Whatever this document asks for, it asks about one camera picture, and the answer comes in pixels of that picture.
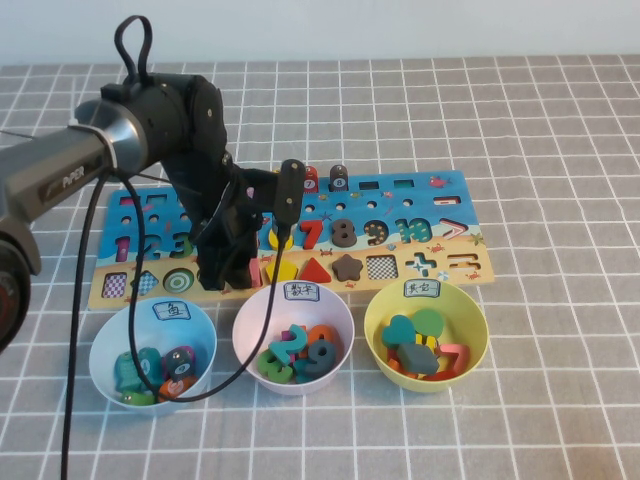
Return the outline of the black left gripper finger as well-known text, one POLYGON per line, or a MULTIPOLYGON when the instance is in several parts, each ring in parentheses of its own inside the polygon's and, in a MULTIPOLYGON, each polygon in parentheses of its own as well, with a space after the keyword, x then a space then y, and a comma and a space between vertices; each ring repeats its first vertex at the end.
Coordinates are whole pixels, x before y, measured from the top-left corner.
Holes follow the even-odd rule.
POLYGON ((248 234, 234 243, 227 261, 225 281, 236 290, 252 287, 251 260, 256 256, 256 235, 248 234))
POLYGON ((207 291, 221 291, 225 286, 225 250, 210 241, 198 244, 199 281, 207 291))

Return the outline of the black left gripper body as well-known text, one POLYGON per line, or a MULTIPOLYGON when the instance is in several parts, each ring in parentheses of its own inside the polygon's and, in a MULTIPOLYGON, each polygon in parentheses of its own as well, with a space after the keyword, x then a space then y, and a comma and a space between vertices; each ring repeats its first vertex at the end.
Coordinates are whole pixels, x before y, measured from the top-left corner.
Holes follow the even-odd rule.
POLYGON ((192 221, 192 243, 199 249, 227 249, 251 243, 261 228, 261 216, 272 212, 279 174, 233 166, 223 186, 215 192, 213 210, 192 221))

